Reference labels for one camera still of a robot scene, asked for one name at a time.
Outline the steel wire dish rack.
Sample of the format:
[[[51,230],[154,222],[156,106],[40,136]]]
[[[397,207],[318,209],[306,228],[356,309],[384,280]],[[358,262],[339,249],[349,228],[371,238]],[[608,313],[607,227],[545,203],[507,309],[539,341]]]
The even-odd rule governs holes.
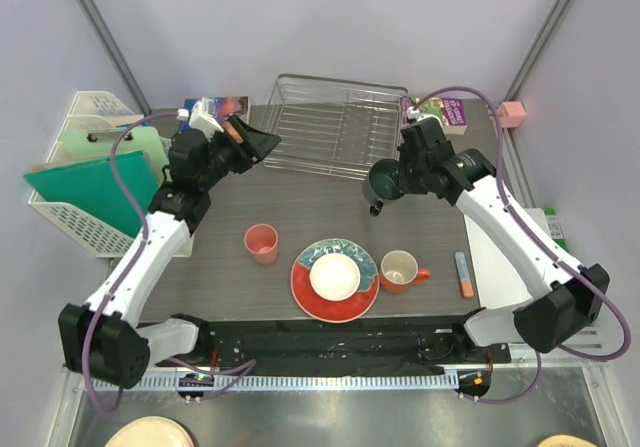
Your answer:
[[[400,86],[283,73],[262,123],[281,142],[264,164],[362,180],[376,162],[397,157],[408,100]]]

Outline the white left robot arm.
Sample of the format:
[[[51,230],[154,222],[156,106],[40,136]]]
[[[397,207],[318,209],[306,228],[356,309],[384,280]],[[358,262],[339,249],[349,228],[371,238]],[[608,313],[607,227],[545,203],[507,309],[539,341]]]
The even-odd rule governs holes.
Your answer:
[[[210,190],[227,174],[251,169],[281,141],[236,115],[228,120],[232,132],[206,122],[173,135],[163,182],[133,244],[83,305],[68,304],[61,311],[65,365],[86,381],[131,389],[159,362],[176,357],[200,366],[211,358],[209,322],[175,314],[142,327],[139,319],[160,276],[208,211]]]

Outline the red and teal floral plate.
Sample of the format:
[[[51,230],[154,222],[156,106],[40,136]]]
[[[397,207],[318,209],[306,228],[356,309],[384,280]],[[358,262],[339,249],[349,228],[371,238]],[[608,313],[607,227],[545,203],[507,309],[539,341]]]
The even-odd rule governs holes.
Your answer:
[[[345,300],[323,299],[312,288],[310,273],[317,260],[326,254],[344,254],[358,267],[360,283]],[[346,323],[362,317],[374,304],[380,290],[380,276],[372,256],[357,243],[340,238],[323,239],[306,247],[293,263],[291,293],[309,316],[329,323]]]

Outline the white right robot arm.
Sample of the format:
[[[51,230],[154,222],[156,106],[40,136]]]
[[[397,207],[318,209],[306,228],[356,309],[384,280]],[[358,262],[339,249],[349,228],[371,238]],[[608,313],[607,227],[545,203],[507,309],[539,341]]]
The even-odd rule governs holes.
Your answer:
[[[401,190],[432,193],[473,220],[509,260],[530,295],[526,301],[468,316],[464,329],[451,338],[457,358],[472,362],[488,345],[516,341],[548,353],[595,320],[601,301],[578,277],[585,275],[605,292],[606,271],[598,264],[584,267],[512,197],[502,198],[496,169],[481,152],[455,152],[434,116],[410,121],[401,136]]]

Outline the grey mug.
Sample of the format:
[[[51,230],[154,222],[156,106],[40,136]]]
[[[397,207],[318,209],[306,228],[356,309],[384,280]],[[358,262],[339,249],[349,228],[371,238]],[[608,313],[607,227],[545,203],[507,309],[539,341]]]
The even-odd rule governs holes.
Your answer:
[[[382,159],[376,162],[368,172],[362,194],[369,204],[369,214],[377,217],[386,203],[395,202],[404,196],[400,187],[399,162],[394,159]]]

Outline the orange mug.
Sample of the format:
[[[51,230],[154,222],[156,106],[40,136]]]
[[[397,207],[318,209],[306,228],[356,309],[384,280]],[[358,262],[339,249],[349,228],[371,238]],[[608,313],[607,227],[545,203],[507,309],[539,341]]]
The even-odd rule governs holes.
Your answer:
[[[431,279],[428,269],[420,268],[416,258],[409,252],[393,250],[380,263],[380,282],[390,293],[400,294],[416,283]]]

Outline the orange bowl white inside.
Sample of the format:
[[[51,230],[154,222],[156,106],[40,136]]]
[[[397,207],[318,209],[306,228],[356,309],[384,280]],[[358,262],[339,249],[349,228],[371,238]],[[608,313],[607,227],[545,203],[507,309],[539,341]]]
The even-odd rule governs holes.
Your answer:
[[[358,289],[360,270],[346,254],[329,253],[320,257],[310,271],[310,283],[322,299],[332,302],[346,300]]]

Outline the pink cup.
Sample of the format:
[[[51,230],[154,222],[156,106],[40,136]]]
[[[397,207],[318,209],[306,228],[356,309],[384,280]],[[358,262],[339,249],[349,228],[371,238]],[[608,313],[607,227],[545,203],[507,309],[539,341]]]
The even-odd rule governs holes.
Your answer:
[[[244,245],[251,257],[260,265],[272,265],[278,259],[278,232],[269,224],[251,226],[245,233]]]

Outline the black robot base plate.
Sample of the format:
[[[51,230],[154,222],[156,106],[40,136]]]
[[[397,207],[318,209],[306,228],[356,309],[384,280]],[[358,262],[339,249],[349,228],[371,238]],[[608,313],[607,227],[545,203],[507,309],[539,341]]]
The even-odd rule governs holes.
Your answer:
[[[179,358],[205,368],[231,368],[254,359],[254,375],[291,377],[435,375],[449,365],[511,361],[504,343],[474,347],[462,333],[461,320],[219,321],[209,324],[202,347]]]

